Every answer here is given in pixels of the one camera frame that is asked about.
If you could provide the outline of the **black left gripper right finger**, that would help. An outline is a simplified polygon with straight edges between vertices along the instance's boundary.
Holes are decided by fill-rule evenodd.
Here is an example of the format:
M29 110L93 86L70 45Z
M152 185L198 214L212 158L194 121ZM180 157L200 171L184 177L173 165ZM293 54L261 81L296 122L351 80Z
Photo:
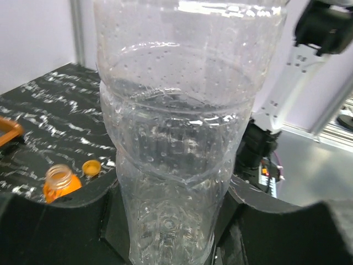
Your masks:
M215 244L214 264L352 264L352 200L296 206L233 176Z

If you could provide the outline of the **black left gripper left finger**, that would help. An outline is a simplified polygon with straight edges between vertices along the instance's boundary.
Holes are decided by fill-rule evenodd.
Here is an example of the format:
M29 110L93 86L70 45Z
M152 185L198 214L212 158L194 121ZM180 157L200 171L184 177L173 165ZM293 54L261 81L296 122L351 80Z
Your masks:
M50 204L1 193L1 264L129 264L128 255L114 173Z

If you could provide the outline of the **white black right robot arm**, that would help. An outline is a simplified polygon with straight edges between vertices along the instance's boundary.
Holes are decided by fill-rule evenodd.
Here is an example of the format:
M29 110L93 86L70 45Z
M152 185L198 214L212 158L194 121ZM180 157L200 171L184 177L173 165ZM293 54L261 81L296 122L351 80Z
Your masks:
M294 43L279 79L250 118L234 173L257 176L270 158L290 109L316 72L352 42L352 1L309 1L294 30Z

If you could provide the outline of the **clear plastic bottle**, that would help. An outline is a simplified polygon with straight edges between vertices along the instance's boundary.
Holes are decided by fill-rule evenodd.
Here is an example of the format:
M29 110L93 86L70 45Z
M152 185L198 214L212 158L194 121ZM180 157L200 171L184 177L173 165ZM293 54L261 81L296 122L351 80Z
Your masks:
M286 1L94 1L133 264L204 264Z

